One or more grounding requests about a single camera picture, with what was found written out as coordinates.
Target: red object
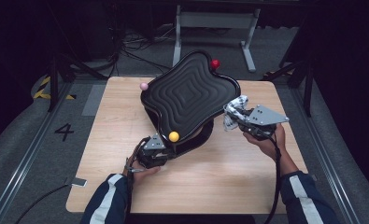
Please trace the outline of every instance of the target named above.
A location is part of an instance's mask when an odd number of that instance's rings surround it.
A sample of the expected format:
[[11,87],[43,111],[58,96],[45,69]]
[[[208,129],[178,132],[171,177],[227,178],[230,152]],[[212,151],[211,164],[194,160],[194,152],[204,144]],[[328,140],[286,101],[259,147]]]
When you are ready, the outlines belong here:
[[211,61],[211,67],[213,68],[213,70],[218,69],[220,67],[220,61],[219,60]]

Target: number 4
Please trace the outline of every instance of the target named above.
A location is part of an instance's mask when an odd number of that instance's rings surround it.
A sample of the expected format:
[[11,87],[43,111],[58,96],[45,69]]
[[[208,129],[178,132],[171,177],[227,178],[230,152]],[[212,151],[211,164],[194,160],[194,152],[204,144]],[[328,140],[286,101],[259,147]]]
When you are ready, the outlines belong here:
[[55,133],[64,133],[63,141],[67,138],[67,135],[73,133],[74,131],[70,131],[71,124],[66,123],[62,128],[55,131]]

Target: striped sleeve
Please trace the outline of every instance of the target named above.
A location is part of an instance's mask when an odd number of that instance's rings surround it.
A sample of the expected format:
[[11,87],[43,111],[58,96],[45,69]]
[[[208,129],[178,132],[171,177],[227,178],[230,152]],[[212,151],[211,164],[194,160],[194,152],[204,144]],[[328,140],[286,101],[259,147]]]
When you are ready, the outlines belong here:
[[283,175],[280,193],[289,223],[339,223],[310,175],[301,171]]
[[93,194],[80,223],[124,223],[127,201],[127,178],[109,175]]

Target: yellow ball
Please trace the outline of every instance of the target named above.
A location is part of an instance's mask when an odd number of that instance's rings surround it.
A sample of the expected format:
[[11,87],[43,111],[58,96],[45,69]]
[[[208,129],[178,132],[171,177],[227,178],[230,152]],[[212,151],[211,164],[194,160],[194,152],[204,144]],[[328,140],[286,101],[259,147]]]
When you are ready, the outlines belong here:
[[169,140],[170,140],[171,142],[176,142],[176,141],[178,141],[179,137],[180,137],[180,135],[178,135],[178,133],[176,133],[176,132],[171,132],[171,133],[169,134]]

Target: ball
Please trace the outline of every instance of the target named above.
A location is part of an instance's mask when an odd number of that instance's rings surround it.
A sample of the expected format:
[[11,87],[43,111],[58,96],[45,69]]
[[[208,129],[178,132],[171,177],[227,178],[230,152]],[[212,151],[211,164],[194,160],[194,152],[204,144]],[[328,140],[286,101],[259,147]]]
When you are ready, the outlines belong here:
[[220,67],[220,61],[219,60],[213,60],[213,61],[211,61],[211,68],[213,69],[213,70],[216,70],[216,69],[218,69]]
[[179,137],[180,137],[180,135],[178,135],[178,133],[177,133],[177,132],[171,132],[171,133],[169,134],[169,140],[170,140],[171,142],[176,142],[176,141],[178,141]]
[[141,89],[142,91],[146,91],[148,88],[149,88],[149,84],[147,84],[147,83],[145,83],[145,82],[142,82],[142,83],[140,84],[140,89]]

